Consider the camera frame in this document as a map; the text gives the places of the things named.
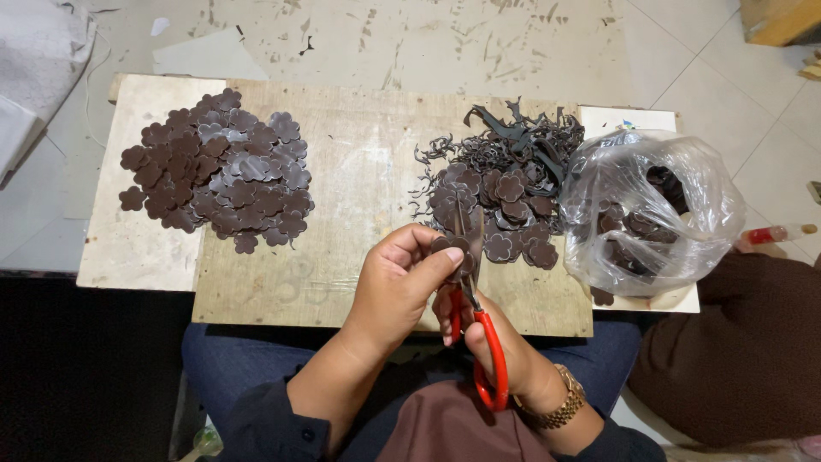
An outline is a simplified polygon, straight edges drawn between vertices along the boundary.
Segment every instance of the jeans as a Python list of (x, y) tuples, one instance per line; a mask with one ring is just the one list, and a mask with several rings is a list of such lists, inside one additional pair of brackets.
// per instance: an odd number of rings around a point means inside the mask
[[(191, 385), (219, 430), (240, 395), (294, 373), (335, 332), (191, 323), (182, 341), (182, 360)], [(633, 367), (641, 334), (630, 313), (596, 312), (591, 338), (528, 337), (528, 341), (553, 363), (567, 366), (585, 388), (587, 401), (609, 415)], [(429, 344), (438, 342), (440, 338), (432, 338)], [(374, 389), (379, 386), (377, 380)]]

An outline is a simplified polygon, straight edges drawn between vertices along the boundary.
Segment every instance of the fingernail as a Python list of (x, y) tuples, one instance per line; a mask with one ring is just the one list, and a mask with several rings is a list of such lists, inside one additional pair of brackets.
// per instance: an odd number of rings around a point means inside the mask
[(459, 247), (448, 247), (445, 249), (445, 253), (454, 265), (465, 259), (465, 253)]

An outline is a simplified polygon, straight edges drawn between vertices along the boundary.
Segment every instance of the gold wristwatch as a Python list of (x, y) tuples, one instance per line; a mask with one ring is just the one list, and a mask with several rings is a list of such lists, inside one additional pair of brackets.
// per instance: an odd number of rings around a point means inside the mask
[(570, 422), (579, 409), (585, 405), (585, 389), (581, 387), (579, 381), (561, 364), (554, 364), (562, 377), (562, 381), (567, 386), (567, 398), (559, 409), (547, 414), (531, 413), (519, 401), (518, 396), (513, 396), (516, 406), (519, 408), (521, 419), (529, 426), (536, 428), (550, 428), (555, 430)]

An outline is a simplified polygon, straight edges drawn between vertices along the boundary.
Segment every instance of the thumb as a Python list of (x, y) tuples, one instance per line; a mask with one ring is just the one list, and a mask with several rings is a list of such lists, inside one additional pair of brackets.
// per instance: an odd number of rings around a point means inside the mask
[(481, 322), (474, 322), (465, 331), (465, 344), (470, 352), (479, 360), (488, 377), (493, 375), (493, 356), (490, 353), (488, 338), (484, 334)]
[(414, 290), (424, 291), (429, 296), (461, 265), (462, 260), (465, 260), (465, 253), (459, 247), (448, 247), (422, 260), (405, 279)]

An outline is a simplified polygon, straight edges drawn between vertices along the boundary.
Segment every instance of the clear plastic bag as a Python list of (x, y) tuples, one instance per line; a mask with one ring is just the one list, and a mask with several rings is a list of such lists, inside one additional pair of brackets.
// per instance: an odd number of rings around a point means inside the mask
[[(667, 167), (681, 181), (688, 213), (680, 217), (648, 182), (653, 166)], [(603, 201), (643, 215), (678, 238), (650, 242), (624, 227), (599, 234)], [(705, 277), (730, 250), (746, 218), (744, 199), (719, 153), (699, 138), (664, 130), (620, 130), (585, 141), (570, 159), (559, 202), (565, 268), (591, 287), (634, 297), (652, 297)], [(614, 263), (614, 246), (640, 262), (643, 274)]]

